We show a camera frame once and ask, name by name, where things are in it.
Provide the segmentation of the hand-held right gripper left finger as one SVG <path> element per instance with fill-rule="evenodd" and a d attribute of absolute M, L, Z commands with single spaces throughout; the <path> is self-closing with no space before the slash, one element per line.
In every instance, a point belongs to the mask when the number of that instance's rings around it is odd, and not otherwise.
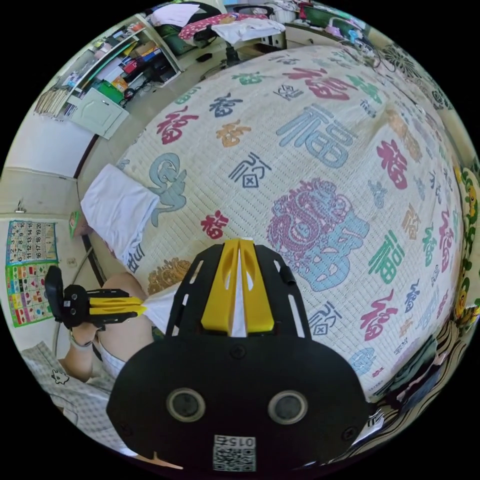
<path fill-rule="evenodd" d="M 231 335 L 237 294 L 240 241 L 231 239 L 221 247 L 201 325 L 207 331 Z"/>

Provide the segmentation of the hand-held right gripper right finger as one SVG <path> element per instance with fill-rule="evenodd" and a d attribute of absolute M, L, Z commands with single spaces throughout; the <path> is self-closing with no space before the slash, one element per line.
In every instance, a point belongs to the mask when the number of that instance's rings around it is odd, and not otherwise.
<path fill-rule="evenodd" d="M 240 239 L 239 254 L 246 333 L 269 333 L 274 328 L 274 318 L 254 242 Z"/>

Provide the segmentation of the person's left hand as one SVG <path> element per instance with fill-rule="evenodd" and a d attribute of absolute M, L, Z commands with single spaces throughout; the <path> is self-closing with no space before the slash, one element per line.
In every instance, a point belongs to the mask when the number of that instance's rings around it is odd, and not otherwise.
<path fill-rule="evenodd" d="M 70 330 L 72 341 L 80 347 L 91 344 L 97 336 L 98 328 L 92 323 L 83 322 Z"/>

